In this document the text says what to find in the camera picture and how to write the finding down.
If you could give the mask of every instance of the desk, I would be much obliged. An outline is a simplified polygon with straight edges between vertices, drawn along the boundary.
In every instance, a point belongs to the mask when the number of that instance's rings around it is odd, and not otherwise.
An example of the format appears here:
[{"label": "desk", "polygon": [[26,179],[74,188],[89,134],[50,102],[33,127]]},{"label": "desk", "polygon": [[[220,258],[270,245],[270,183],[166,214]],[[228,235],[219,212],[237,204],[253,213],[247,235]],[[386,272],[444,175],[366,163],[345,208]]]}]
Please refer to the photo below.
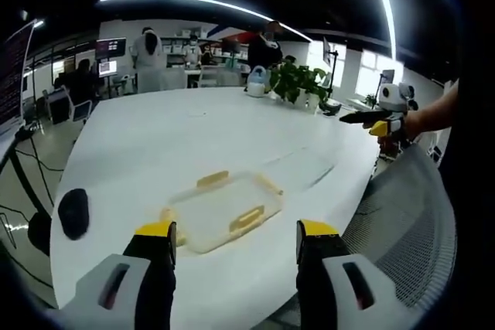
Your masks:
[{"label": "desk", "polygon": [[357,99],[347,98],[346,101],[349,105],[359,111],[372,111],[372,108]]},{"label": "desk", "polygon": [[201,70],[185,70],[185,71],[186,71],[187,76],[200,75],[201,74]]},{"label": "desk", "polygon": [[[296,149],[332,162],[307,189],[292,175],[269,175],[284,189],[283,210],[232,243],[204,255],[180,247],[172,328],[250,328],[295,294],[295,231],[300,218],[341,233],[350,222],[378,155],[360,125],[310,115],[242,87],[168,90],[100,102],[70,154],[57,189],[50,261],[59,306],[76,282],[111,253],[122,253],[136,228],[158,220],[167,200],[196,180],[228,169],[259,170]],[[87,191],[90,226],[78,241],[62,231],[57,207],[76,187]]]}]

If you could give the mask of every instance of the potted plant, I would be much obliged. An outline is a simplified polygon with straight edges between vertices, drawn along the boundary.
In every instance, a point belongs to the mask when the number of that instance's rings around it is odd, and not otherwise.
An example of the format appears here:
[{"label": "potted plant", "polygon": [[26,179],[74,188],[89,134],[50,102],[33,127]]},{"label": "potted plant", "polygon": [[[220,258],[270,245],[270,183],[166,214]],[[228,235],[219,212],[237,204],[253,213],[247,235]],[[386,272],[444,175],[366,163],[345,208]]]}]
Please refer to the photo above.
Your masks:
[{"label": "potted plant", "polygon": [[321,69],[310,70],[307,66],[297,67],[287,62],[278,69],[272,70],[270,85],[282,100],[287,100],[297,108],[305,109],[306,101],[311,94],[316,94],[319,100],[325,99],[326,91],[315,82],[316,77],[323,78],[325,75],[325,71]]},{"label": "potted plant", "polygon": [[363,100],[363,103],[369,107],[374,107],[374,105],[377,104],[377,98],[374,94],[367,94]]},{"label": "potted plant", "polygon": [[326,102],[328,91],[318,85],[311,88],[308,96],[308,111],[314,113],[320,102]]}]

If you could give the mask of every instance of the office room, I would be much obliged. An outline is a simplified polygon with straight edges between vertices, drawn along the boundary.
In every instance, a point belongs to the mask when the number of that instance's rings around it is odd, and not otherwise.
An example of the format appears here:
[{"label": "office room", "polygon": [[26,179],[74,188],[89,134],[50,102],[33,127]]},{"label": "office room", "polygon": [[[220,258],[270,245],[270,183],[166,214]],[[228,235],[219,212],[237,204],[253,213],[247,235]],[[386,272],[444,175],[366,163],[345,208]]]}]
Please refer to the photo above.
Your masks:
[{"label": "office room", "polygon": [[12,305],[53,328],[447,323],[471,277],[464,1],[7,0]]}]

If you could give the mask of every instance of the window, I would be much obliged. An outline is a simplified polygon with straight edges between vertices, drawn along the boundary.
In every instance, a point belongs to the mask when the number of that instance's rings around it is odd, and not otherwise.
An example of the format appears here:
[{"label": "window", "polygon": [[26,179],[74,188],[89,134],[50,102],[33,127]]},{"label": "window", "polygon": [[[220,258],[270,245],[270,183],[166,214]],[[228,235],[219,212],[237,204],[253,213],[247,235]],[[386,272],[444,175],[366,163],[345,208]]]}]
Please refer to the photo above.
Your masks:
[{"label": "window", "polygon": [[376,94],[380,74],[383,70],[395,70],[394,84],[402,81],[404,64],[393,61],[392,58],[372,53],[367,50],[361,55],[361,66],[357,78],[356,93],[365,97],[367,94]]},{"label": "window", "polygon": [[53,82],[52,82],[53,84],[55,82],[55,79],[59,77],[59,74],[64,71],[63,61],[54,62],[52,68],[53,68]]},{"label": "window", "polygon": [[[340,44],[329,43],[329,45],[332,52],[337,51],[339,53],[335,64],[333,86],[340,87],[340,84],[342,83],[343,67],[346,60],[347,48],[346,46],[342,46]],[[306,65],[308,65],[311,70],[319,68],[327,73],[332,72],[332,67],[328,66],[325,61],[323,61],[323,42],[313,41],[309,44],[309,52],[306,60]]]}]

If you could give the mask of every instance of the human hand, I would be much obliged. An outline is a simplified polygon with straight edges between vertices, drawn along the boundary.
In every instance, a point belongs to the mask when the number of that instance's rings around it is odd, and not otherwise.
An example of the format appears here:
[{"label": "human hand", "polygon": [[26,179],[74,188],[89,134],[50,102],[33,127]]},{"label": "human hand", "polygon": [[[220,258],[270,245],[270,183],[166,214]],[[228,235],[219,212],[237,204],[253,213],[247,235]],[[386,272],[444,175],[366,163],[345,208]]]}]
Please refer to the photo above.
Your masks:
[{"label": "human hand", "polygon": [[394,131],[385,137],[378,138],[381,152],[387,155],[396,155],[398,152],[398,143],[405,137],[412,141],[421,134],[420,114],[417,111],[409,111],[403,120],[401,130]]}]

